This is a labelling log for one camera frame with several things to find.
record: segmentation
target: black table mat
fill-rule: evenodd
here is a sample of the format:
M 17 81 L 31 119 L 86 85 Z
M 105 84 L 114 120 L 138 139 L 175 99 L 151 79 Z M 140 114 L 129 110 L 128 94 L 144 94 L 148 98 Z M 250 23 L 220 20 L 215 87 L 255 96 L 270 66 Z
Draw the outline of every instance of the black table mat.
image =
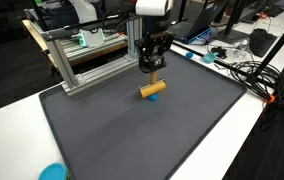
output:
M 40 94 L 72 179 L 168 179 L 246 92 L 181 55 L 165 58 L 167 88 L 155 102 L 138 95 L 149 80 L 138 67 L 73 97 L 62 87 Z

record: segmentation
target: white table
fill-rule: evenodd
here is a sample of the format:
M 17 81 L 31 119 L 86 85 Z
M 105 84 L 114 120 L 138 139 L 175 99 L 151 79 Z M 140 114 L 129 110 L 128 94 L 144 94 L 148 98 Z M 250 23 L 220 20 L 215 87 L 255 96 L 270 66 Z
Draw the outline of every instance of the white table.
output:
M 284 14 L 278 18 L 283 18 L 282 23 L 270 29 L 275 35 L 284 32 Z M 236 27 L 237 30 L 247 33 L 250 33 L 252 28 L 253 25 L 242 23 Z M 258 22 L 256 28 L 267 28 L 267 26 Z M 189 48 L 206 52 L 205 47 L 189 46 Z M 176 46 L 172 46 L 172 49 L 181 54 L 186 53 Z M 200 57 L 193 57 L 193 60 L 227 76 L 226 70 L 218 70 L 213 64 L 205 64 Z M 279 51 L 271 64 L 279 70 L 284 68 L 284 48 Z M 49 164 L 63 163 L 38 95 L 32 95 L 0 109 L 0 180 L 36 180 Z M 172 179 L 221 179 L 262 110 L 260 99 L 251 92 L 243 95 Z

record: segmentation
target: wooden cylinder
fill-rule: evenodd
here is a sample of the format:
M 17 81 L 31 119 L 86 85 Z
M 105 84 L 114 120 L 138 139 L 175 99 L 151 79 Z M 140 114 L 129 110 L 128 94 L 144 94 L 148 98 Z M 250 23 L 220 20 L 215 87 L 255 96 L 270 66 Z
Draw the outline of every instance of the wooden cylinder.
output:
M 152 94 L 155 94 L 157 92 L 160 92 L 166 88 L 166 84 L 164 81 L 157 82 L 155 84 L 151 84 L 149 86 L 146 86 L 142 89 L 140 89 L 140 94 L 142 98 L 146 98 Z
M 155 84 L 156 83 L 156 71 L 152 71 L 150 73 L 150 84 Z

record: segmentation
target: computer monitor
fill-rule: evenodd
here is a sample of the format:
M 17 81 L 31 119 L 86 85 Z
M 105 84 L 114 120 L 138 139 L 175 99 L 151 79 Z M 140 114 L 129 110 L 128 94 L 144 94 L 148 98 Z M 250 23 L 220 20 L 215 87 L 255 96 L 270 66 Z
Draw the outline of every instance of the computer monitor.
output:
M 226 26 L 226 29 L 219 32 L 217 36 L 215 36 L 216 39 L 226 42 L 228 44 L 232 44 L 234 42 L 238 42 L 242 39 L 245 39 L 248 37 L 248 34 L 245 34 L 243 32 L 236 31 L 232 29 L 233 25 L 238 23 L 240 21 L 241 14 L 243 12 L 243 9 L 247 7 L 248 5 L 252 3 L 256 3 L 257 0 L 235 0 L 233 4 L 233 10 L 230 15 L 228 24 Z

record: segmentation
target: floor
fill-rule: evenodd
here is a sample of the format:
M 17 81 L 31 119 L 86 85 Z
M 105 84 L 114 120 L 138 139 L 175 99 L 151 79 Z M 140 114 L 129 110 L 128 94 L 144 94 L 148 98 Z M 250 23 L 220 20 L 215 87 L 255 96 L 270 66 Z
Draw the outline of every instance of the floor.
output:
M 178 18 L 180 3 L 181 0 L 177 0 L 171 13 L 171 21 Z M 191 3 L 186 7 L 185 17 L 188 17 L 190 22 L 194 22 L 201 9 L 201 4 Z M 14 24 L 13 29 L 20 29 L 16 19 L 11 19 Z M 59 75 L 50 74 L 46 59 L 38 48 L 23 36 L 22 32 L 14 31 L 13 34 L 16 35 L 12 33 L 2 35 L 3 37 L 12 35 L 12 39 L 0 38 L 2 42 L 0 44 L 0 108 L 61 81 Z M 112 59 L 114 56 L 115 54 L 110 54 L 107 58 Z M 90 64 L 83 66 L 85 68 L 76 67 L 74 70 L 81 72 L 92 68 Z M 284 112 L 279 113 L 268 131 L 259 129 L 259 122 L 263 118 L 261 116 L 257 121 L 223 179 L 284 179 Z

